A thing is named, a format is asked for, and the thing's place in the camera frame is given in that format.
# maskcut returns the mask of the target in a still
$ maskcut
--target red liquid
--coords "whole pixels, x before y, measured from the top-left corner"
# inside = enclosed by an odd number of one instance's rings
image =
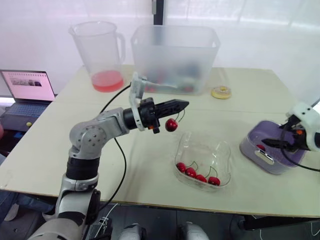
[[[124,85],[121,73],[115,70],[98,72],[91,80],[94,89],[103,93],[114,92]]]

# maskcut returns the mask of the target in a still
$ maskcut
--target floor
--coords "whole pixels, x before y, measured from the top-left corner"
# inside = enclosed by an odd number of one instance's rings
[[[106,207],[100,217],[105,216],[111,207]],[[177,226],[186,221],[201,226],[211,240],[260,239],[259,230],[242,231],[238,228],[237,222],[243,219],[239,215],[117,205],[109,217],[112,219],[113,226],[112,240],[117,240],[122,229],[133,223],[139,223],[146,228],[149,240],[175,240]],[[20,208],[16,219],[0,225],[0,239],[25,240],[43,222],[41,213]],[[314,233],[319,228],[320,222],[313,223]],[[263,240],[320,240],[320,234],[311,235],[309,222],[263,229],[261,236]]]

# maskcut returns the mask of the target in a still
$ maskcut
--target black cable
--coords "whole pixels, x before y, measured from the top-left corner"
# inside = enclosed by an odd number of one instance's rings
[[[127,159],[126,159],[126,155],[124,153],[124,151],[122,150],[120,144],[118,143],[118,140],[116,138],[114,138],[115,140],[115,143],[118,145],[121,153],[122,153],[122,156],[123,156],[123,160],[124,160],[124,171],[123,171],[123,176],[122,176],[122,179],[118,185],[118,187],[116,188],[115,192],[113,193],[113,195],[110,197],[110,199],[102,206],[100,207],[99,209],[99,212],[104,209],[106,206],[108,206],[108,204],[114,199],[115,195],[117,194],[117,192],[119,191],[124,179],[125,179],[125,176],[126,176],[126,171],[127,171]]]
[[[102,108],[102,110],[100,111],[100,113],[102,113],[109,105],[110,103],[112,103],[113,100],[116,99],[116,97],[118,97],[121,93],[123,93],[125,90],[127,90],[128,88],[130,88],[131,86],[131,82],[128,86],[126,86],[124,89],[122,89],[121,91],[119,91],[113,98],[111,98],[111,100]],[[123,159],[124,159],[124,172],[123,172],[123,176],[122,176],[122,179],[118,185],[118,187],[116,188],[115,192],[113,193],[113,195],[110,197],[110,199],[102,206],[99,208],[99,210],[95,213],[95,214],[98,214],[102,209],[104,209],[106,206],[108,206],[108,204],[114,199],[115,195],[117,194],[117,192],[119,191],[124,179],[125,179],[125,176],[126,176],[126,171],[127,171],[127,159],[126,159],[126,155],[123,151],[123,149],[121,148],[120,144],[118,143],[118,140],[116,138],[114,138],[114,141],[115,143],[118,145],[121,153],[122,153],[122,156],[123,156]]]
[[[102,108],[102,110],[100,111],[100,113],[102,113],[102,112],[110,105],[110,103],[111,103],[113,100],[115,100],[116,97],[118,97],[120,94],[122,94],[122,93],[123,93],[125,90],[127,90],[128,88],[130,88],[130,86],[131,86],[131,82],[130,82],[130,84],[129,84],[128,86],[126,86],[124,89],[122,89],[121,91],[119,91],[116,95],[114,95],[114,97],[111,98],[111,100],[108,101],[108,103]]]
[[[311,105],[311,107],[314,107],[314,106],[317,105],[319,102],[320,102],[320,98],[319,98],[317,101],[315,101],[315,102]]]
[[[281,132],[281,136],[280,136],[280,151],[282,153],[282,155],[292,164],[294,165],[297,165],[298,167],[300,168],[303,168],[303,169],[308,169],[310,171],[315,171],[315,172],[319,172],[320,173],[320,169],[316,169],[316,168],[312,168],[312,167],[308,167],[308,166],[304,166],[304,165],[301,165],[299,163],[296,163],[295,161],[291,160],[290,157],[288,157],[288,155],[286,154],[285,152],[285,149],[284,149],[284,139],[285,139],[285,133],[288,129],[288,124],[286,124],[283,129],[282,129],[282,132]]]

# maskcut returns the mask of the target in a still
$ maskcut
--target purple container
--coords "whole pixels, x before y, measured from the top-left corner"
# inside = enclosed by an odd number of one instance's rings
[[[256,163],[259,167],[268,173],[279,175],[290,168],[296,167],[293,163],[289,162],[281,153],[279,148],[267,146],[262,142],[263,139],[279,139],[282,129],[273,121],[261,121],[256,125],[240,144],[240,150],[243,155]],[[284,140],[290,144],[294,143],[292,133],[286,132]],[[262,151],[257,145],[263,145],[265,152]],[[300,163],[305,151],[297,150],[296,152],[285,151],[288,157]]]

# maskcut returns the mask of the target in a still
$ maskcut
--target plastic container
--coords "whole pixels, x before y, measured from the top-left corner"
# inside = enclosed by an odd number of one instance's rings
[[[183,183],[205,191],[215,191],[225,187],[231,180],[229,145],[214,135],[186,132],[182,135],[173,162],[174,174]],[[220,185],[212,185],[186,175],[177,168],[178,163],[196,170],[206,180],[216,177]]]
[[[240,144],[240,150],[243,155],[256,163],[260,168],[268,173],[279,175],[296,167],[295,164],[289,162],[281,153],[279,148],[267,146],[262,142],[263,139],[279,139],[282,129],[273,121],[259,122],[243,139]],[[292,133],[286,132],[285,141],[294,142]],[[257,145],[262,145],[265,150],[261,150]],[[300,163],[305,151],[297,150],[296,152],[285,151],[291,160]]]
[[[140,26],[131,38],[135,68],[160,86],[147,92],[199,94],[220,47],[216,32],[204,26]]]
[[[116,30],[116,25],[106,21],[83,22],[69,29],[92,85],[99,92],[114,92],[124,85],[121,64],[126,57],[126,44]]]

